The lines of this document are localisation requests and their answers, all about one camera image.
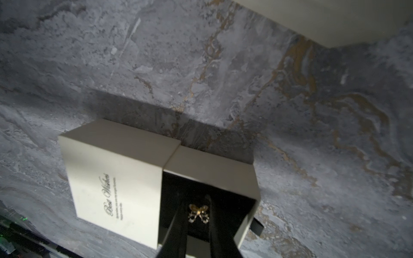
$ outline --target box lid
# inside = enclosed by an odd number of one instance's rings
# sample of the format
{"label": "box lid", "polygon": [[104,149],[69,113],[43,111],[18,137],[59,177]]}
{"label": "box lid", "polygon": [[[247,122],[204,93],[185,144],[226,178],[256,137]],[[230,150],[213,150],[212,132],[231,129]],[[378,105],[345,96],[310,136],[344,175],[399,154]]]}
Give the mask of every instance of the box lid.
{"label": "box lid", "polygon": [[156,249],[162,171],[180,141],[100,119],[59,143],[77,216]]}
{"label": "box lid", "polygon": [[325,47],[369,42],[397,33],[412,0],[235,0]]}
{"label": "box lid", "polygon": [[254,166],[179,146],[164,171],[261,200]]}

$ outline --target gift box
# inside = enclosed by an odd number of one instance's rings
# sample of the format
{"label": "gift box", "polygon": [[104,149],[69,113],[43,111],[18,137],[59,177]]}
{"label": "gift box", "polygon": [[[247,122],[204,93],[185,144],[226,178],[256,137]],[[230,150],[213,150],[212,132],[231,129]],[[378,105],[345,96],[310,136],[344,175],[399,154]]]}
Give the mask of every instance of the gift box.
{"label": "gift box", "polygon": [[59,144],[77,216],[154,249],[185,199],[186,252],[209,257],[206,196],[239,247],[261,199],[253,165],[119,123],[94,121],[60,135]]}

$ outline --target marble wall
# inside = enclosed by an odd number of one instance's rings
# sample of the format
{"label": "marble wall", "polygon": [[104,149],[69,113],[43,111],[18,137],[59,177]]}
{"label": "marble wall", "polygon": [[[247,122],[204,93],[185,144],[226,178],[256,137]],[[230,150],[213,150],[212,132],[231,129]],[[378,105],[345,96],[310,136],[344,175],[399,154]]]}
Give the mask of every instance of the marble wall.
{"label": "marble wall", "polygon": [[325,49],[229,0],[2,0],[0,214],[154,257],[76,218],[57,135],[106,118],[254,164],[245,258],[411,257],[412,55],[412,22]]}

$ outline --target butterfly brooch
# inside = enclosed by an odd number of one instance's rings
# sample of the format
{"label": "butterfly brooch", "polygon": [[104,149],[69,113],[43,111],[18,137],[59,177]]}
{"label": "butterfly brooch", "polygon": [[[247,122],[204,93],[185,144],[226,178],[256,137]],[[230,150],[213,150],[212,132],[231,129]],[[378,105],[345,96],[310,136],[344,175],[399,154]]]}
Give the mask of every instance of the butterfly brooch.
{"label": "butterfly brooch", "polygon": [[189,213],[188,221],[190,223],[193,223],[195,219],[199,217],[203,223],[207,224],[209,222],[209,216],[207,214],[208,208],[209,207],[207,205],[198,208],[196,205],[190,204],[189,209],[191,210],[191,212]]}

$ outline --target gray marble countertop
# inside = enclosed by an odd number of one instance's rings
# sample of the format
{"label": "gray marble countertop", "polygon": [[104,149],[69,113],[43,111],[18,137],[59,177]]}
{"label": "gray marble countertop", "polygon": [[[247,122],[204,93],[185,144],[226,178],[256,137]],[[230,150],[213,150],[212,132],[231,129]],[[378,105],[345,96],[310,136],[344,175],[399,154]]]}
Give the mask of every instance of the gray marble countertop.
{"label": "gray marble countertop", "polygon": [[57,136],[106,118],[254,164],[245,258],[412,257],[412,55],[412,22],[325,49],[228,0],[2,0],[0,214],[154,257],[76,217]]}

